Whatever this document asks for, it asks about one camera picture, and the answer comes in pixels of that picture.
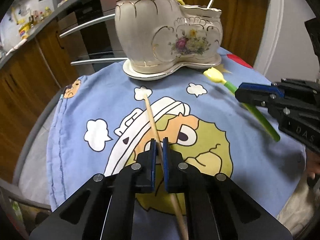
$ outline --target blue tablecloth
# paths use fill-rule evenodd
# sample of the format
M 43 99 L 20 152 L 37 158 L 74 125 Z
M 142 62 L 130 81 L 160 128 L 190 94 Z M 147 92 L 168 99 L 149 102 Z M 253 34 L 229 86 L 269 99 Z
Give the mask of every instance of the blue tablecloth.
M 218 52 L 218 68 L 234 85 L 270 84 L 228 51 Z M 61 96 L 47 146 L 53 210 L 92 175 L 117 173 L 148 149 L 152 134 L 142 99 L 147 93 L 160 138 L 168 137 L 186 162 L 203 173 L 227 174 L 273 216 L 280 212 L 304 170 L 303 145 L 283 133 L 274 142 L 224 86 L 198 71 L 184 67 L 144 82 L 127 77 L 122 64 L 79 78 L 67 98 Z M 260 110 L 278 130 L 266 109 Z M 157 165 L 156 192 L 137 195 L 132 239 L 179 239 L 172 213 Z

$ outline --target white cloud print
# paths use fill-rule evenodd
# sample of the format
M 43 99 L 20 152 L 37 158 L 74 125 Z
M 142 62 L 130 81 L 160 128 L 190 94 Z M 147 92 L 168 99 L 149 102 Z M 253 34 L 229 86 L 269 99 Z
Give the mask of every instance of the white cloud print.
M 196 97 L 198 97 L 200 95 L 206 94 L 207 90 L 205 90 L 202 85 L 195 85 L 193 83 L 190 83 L 187 87 L 187 92 L 190 95 L 195 95 Z
M 147 94 L 147 97 L 151 96 L 152 90 L 144 86 L 134 89 L 134 99 L 137 101 L 143 100 L 143 94 Z
M 107 141 L 112 140 L 108 136 L 108 125 L 105 120 L 89 120 L 87 122 L 87 131 L 84 134 L 84 140 L 88 142 L 90 148 L 96 152 L 101 152 Z

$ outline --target wooden cabinet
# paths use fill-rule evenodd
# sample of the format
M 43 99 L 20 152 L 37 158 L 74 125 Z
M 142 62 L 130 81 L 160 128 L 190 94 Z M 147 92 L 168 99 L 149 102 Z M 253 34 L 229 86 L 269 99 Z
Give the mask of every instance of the wooden cabinet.
M 0 178 L 12 181 L 22 147 L 60 87 L 78 75 L 59 38 L 56 20 L 0 69 Z
M 58 22 L 53 20 L 37 35 L 42 53 L 61 87 L 72 84 L 78 77 L 76 68 L 70 65 L 70 57 L 59 38 Z
M 34 40 L 0 69 L 0 178 L 12 180 L 29 132 L 58 91 Z
M 208 5 L 210 0 L 184 0 L 190 5 Z M 221 46 L 250 65 L 254 64 L 264 30 L 268 0 L 214 0 L 222 10 Z

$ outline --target red patch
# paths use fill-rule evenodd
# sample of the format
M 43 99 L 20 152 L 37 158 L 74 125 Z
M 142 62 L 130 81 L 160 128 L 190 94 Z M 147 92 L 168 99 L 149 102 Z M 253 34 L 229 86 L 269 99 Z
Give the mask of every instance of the red patch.
M 236 56 L 234 54 L 227 54 L 227 57 L 242 66 L 245 66 L 247 68 L 253 68 L 248 63 L 246 63 L 243 59 L 239 58 L 238 56 Z

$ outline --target ceramic saucer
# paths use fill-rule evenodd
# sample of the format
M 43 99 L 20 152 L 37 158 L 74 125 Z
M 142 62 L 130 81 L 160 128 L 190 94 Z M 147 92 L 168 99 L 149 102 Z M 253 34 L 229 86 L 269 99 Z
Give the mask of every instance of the ceramic saucer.
M 130 60 L 126 60 L 123 64 L 123 71 L 126 73 L 127 76 L 133 78 L 133 79 L 138 79 L 138 80 L 145 80 L 145 81 L 151 81 L 151 80 L 157 80 L 160 78 L 164 78 L 166 76 L 171 75 L 175 71 L 177 71 L 181 67 L 189 67 L 193 69 L 208 69 L 211 67 L 215 67 L 221 63 L 221 56 L 217 53 L 214 56 L 214 60 L 210 63 L 193 63 L 193 62 L 178 62 L 177 64 L 173 65 L 171 68 L 167 69 L 166 71 L 159 72 L 159 73 L 154 73 L 154 74 L 143 74 L 136 72 L 133 70 L 132 65 Z

